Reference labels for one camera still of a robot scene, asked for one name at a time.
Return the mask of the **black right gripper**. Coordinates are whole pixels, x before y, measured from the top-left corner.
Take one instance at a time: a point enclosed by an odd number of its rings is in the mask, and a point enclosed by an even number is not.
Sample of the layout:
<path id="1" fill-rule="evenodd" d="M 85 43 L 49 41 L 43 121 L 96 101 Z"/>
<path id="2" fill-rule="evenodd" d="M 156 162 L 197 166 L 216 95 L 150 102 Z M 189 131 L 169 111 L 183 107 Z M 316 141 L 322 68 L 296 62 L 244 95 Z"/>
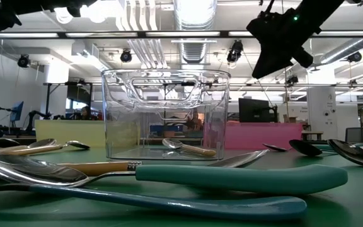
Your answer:
<path id="1" fill-rule="evenodd" d="M 292 59 L 302 67 L 312 65 L 313 56 L 304 50 L 303 44 L 321 29 L 300 10 L 291 8 L 283 14 L 262 11 L 246 29 L 259 41 L 261 49 L 252 72 L 254 78 L 260 79 L 292 66 Z"/>

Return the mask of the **black computer monitor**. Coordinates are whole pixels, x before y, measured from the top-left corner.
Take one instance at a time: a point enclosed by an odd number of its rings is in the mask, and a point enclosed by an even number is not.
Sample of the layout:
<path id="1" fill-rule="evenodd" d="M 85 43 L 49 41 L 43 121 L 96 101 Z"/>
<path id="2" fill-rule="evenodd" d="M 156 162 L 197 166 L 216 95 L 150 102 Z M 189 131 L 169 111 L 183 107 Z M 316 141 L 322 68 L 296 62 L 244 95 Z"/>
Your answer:
<path id="1" fill-rule="evenodd" d="M 268 101 L 240 98 L 238 103 L 240 122 L 278 122 L 277 107 L 271 107 Z"/>

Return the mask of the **white building column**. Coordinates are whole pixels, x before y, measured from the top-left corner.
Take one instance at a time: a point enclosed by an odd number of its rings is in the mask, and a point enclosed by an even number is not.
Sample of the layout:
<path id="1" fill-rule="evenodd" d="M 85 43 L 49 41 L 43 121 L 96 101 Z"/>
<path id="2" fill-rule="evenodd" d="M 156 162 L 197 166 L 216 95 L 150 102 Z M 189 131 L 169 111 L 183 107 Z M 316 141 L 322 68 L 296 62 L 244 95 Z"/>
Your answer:
<path id="1" fill-rule="evenodd" d="M 307 90 L 308 124 L 321 139 L 337 139 L 337 105 L 334 87 L 310 87 Z"/>

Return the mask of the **pink plastic bin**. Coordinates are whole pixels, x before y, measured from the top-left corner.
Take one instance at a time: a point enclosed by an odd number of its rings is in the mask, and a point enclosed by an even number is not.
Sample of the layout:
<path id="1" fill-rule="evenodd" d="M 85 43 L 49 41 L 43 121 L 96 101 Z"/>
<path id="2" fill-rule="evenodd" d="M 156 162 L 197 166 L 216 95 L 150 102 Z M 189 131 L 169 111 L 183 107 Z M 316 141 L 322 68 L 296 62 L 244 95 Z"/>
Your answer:
<path id="1" fill-rule="evenodd" d="M 225 149 L 262 149 L 263 144 L 288 149 L 290 140 L 302 138 L 302 131 L 298 123 L 228 122 Z"/>

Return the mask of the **person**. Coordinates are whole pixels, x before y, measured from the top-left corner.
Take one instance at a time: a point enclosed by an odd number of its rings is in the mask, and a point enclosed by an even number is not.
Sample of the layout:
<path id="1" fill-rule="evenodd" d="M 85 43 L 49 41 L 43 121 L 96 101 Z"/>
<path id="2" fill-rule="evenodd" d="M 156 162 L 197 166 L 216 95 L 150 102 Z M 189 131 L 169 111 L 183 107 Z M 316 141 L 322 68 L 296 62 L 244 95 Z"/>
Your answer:
<path id="1" fill-rule="evenodd" d="M 82 109 L 81 109 L 81 117 L 80 117 L 81 120 L 91 120 L 92 117 L 91 117 L 91 110 L 90 110 L 90 107 L 89 106 L 84 106 Z"/>
<path id="2" fill-rule="evenodd" d="M 186 122 L 188 131 L 201 131 L 204 127 L 204 124 L 201 119 L 199 119 L 199 113 L 197 111 L 193 111 L 191 116 L 187 118 Z"/>

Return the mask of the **grey office chair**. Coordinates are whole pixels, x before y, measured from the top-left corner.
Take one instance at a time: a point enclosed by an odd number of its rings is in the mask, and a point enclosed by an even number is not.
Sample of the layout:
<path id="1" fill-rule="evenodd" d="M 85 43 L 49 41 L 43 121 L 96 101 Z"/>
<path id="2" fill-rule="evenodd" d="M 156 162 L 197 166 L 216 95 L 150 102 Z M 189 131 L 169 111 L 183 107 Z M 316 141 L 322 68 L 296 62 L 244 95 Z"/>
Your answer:
<path id="1" fill-rule="evenodd" d="M 346 128 L 345 141 L 348 143 L 363 143 L 363 127 Z"/>

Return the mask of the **clear plastic bin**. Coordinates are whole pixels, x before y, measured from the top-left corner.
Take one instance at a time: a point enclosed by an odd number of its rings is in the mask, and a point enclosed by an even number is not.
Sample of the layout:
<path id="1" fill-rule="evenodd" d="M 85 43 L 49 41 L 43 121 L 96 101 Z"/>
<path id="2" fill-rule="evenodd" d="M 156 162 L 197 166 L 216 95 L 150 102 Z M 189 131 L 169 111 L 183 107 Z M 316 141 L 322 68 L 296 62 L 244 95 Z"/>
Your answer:
<path id="1" fill-rule="evenodd" d="M 205 69 L 110 69 L 101 74 L 107 157 L 125 160 L 220 160 L 224 156 L 231 75 Z M 193 111 L 204 127 L 188 131 Z M 164 138 L 217 152 L 202 156 Z"/>

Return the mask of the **overhead rig light bar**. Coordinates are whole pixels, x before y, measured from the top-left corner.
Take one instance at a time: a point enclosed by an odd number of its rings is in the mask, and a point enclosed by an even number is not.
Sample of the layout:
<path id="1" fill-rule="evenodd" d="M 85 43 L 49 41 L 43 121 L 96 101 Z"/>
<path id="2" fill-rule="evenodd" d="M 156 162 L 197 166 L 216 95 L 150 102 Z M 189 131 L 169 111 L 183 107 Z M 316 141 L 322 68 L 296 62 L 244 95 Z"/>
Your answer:
<path id="1" fill-rule="evenodd" d="M 363 30 L 323 30 L 313 38 L 363 38 Z M 248 31 L 0 32 L 0 39 L 253 38 Z"/>

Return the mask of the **yellow plastic bin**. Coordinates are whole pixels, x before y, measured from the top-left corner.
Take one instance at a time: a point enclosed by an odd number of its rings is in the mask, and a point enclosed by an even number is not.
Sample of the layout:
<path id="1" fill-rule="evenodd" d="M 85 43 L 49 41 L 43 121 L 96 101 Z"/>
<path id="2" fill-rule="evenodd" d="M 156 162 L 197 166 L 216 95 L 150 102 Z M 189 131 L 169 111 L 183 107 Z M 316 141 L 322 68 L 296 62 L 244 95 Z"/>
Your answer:
<path id="1" fill-rule="evenodd" d="M 37 140 L 55 139 L 58 144 L 79 141 L 91 148 L 105 147 L 104 122 L 99 120 L 36 120 Z"/>

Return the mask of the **blue-lit monitor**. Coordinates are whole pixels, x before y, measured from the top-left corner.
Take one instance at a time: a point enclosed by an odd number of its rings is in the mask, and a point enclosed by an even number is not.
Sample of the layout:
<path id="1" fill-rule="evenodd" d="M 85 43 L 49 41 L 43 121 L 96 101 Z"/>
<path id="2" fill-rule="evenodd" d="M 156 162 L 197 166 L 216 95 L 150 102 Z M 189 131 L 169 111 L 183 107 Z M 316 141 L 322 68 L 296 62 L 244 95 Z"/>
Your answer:
<path id="1" fill-rule="evenodd" d="M 24 105 L 24 102 L 18 102 L 13 105 L 13 107 L 11 108 L 11 115 L 10 115 L 11 122 L 16 122 L 16 121 L 20 120 L 21 113 L 23 110 L 23 105 Z"/>

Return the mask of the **silver ceiling air duct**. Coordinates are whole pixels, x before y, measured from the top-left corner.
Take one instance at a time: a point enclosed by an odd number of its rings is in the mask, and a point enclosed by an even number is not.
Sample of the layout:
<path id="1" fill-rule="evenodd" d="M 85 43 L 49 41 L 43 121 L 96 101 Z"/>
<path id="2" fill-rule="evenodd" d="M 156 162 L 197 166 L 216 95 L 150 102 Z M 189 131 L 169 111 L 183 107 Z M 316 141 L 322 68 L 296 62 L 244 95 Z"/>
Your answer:
<path id="1" fill-rule="evenodd" d="M 214 27 L 217 0 L 173 0 L 177 30 L 211 30 Z M 181 58 L 190 64 L 201 63 L 206 56 L 205 43 L 181 43 Z"/>

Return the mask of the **wooden handled spoon front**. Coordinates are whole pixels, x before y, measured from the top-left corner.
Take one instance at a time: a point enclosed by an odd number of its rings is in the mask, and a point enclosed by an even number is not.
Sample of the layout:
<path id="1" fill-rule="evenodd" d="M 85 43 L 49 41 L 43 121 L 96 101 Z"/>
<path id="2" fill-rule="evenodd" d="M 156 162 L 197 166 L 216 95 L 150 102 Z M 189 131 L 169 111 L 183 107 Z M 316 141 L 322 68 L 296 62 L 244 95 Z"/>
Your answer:
<path id="1" fill-rule="evenodd" d="M 256 160 L 265 156 L 269 149 L 253 151 L 250 153 L 240 154 L 227 158 L 225 160 L 216 161 L 207 166 L 210 167 L 226 167 L 226 168 L 242 168 L 254 163 Z M 118 161 L 118 162 L 97 162 L 97 163 L 58 163 L 60 166 L 73 168 L 83 172 L 89 177 L 97 177 L 108 172 L 126 172 L 134 171 L 137 166 L 143 165 L 142 161 Z"/>

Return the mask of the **black frame stand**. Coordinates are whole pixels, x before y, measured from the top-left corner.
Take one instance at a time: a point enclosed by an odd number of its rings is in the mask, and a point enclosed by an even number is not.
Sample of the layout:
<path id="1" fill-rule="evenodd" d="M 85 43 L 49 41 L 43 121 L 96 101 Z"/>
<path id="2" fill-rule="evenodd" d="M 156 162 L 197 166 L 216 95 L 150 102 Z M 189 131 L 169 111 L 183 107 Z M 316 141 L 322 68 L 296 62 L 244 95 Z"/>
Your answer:
<path id="1" fill-rule="evenodd" d="M 51 94 L 59 87 L 59 86 L 75 86 L 80 88 L 82 86 L 88 86 L 89 90 L 87 92 L 87 106 L 91 107 L 92 100 L 93 100 L 93 83 L 86 82 L 85 80 L 80 81 L 66 81 L 63 83 L 43 83 L 44 86 L 47 87 L 47 95 L 46 95 L 46 102 L 45 102 L 45 115 L 49 113 L 49 104 L 50 104 L 50 96 Z"/>

